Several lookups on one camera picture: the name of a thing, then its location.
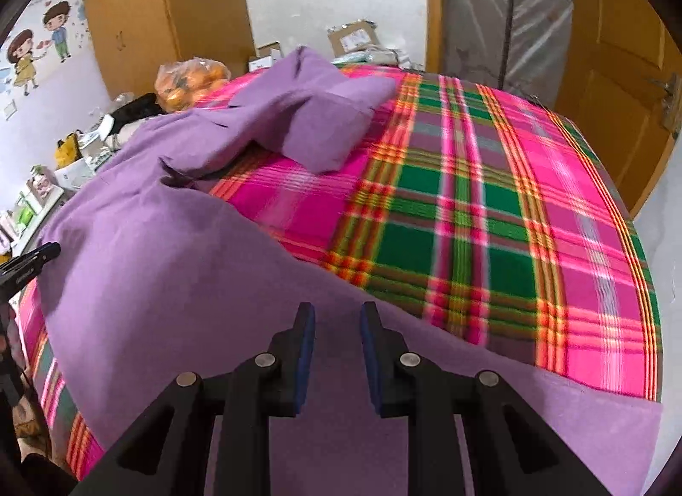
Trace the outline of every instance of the cartoon girl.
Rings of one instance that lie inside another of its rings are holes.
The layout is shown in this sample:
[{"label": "cartoon girl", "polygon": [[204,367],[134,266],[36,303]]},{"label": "cartoon girl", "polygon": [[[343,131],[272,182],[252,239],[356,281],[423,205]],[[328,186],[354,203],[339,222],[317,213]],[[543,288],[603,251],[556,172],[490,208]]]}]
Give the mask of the cartoon girl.
[{"label": "cartoon girl", "polygon": [[25,96],[29,95],[29,83],[33,83],[34,89],[38,88],[38,84],[35,82],[33,62],[42,59],[44,56],[45,53],[37,58],[33,57],[33,31],[30,29],[16,35],[7,49],[7,59],[14,64],[16,73],[14,86],[23,86]]}]

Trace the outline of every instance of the yellow dress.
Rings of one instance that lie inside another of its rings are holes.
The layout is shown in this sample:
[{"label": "yellow dress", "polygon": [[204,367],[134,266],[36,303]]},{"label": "yellow dress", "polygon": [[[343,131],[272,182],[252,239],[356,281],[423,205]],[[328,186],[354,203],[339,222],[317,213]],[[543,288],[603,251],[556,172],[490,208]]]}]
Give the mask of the yellow dress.
[{"label": "yellow dress", "polygon": [[33,66],[33,54],[27,53],[23,58],[17,61],[16,78],[14,86],[24,86],[28,81],[32,81],[35,77],[35,67]]}]

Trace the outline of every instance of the clear plastic bag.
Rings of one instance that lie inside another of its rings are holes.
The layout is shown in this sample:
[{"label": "clear plastic bag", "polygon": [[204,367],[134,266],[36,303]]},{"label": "clear plastic bag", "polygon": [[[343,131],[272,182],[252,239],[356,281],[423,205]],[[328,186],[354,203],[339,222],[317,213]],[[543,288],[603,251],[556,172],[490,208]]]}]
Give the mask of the clear plastic bag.
[{"label": "clear plastic bag", "polygon": [[219,61],[193,58],[159,67],[154,89],[159,105],[168,112],[192,107],[232,78]]}]

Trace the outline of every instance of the purple fabric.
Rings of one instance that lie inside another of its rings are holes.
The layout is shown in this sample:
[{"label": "purple fabric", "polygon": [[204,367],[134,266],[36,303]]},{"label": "purple fabric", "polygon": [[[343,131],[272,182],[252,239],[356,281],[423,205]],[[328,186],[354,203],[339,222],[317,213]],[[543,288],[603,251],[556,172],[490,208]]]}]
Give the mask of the purple fabric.
[{"label": "purple fabric", "polygon": [[[178,187],[234,156],[262,112],[150,121],[58,212],[42,241],[62,253],[38,280],[55,357],[107,448],[177,373],[233,369],[311,301],[308,401],[296,420],[272,423],[273,494],[405,494],[407,424],[379,419],[367,390],[358,314],[369,296],[297,261],[224,201]],[[597,392],[378,306],[411,350],[444,369],[500,372],[615,496],[640,493],[659,404]]]},{"label": "purple fabric", "polygon": [[[260,105],[268,100],[268,128],[257,142],[320,174],[341,169],[367,133],[374,109],[395,93],[393,79],[349,79],[301,46],[238,92],[230,105]],[[295,120],[288,117],[292,112]]]}]

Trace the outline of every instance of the yellow bag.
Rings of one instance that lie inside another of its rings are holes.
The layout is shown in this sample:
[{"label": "yellow bag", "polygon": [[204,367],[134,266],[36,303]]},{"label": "yellow bag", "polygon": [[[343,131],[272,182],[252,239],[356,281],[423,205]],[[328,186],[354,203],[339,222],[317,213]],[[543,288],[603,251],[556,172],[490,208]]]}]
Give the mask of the yellow bag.
[{"label": "yellow bag", "polygon": [[57,169],[71,165],[74,161],[82,158],[81,150],[78,148],[78,136],[76,133],[71,133],[66,137],[66,140],[57,142],[57,151],[55,152],[55,159],[57,160]]}]

